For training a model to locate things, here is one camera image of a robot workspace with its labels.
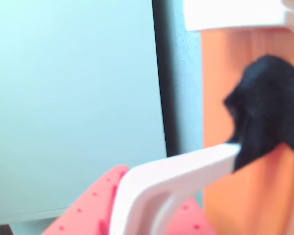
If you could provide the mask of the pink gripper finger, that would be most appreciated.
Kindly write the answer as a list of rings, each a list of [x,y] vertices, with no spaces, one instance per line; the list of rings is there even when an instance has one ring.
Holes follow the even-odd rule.
[[[44,235],[107,235],[120,180],[128,172],[125,165],[104,173],[44,232]]]
[[[166,235],[216,235],[216,230],[204,218],[197,201],[185,201],[171,218]]]

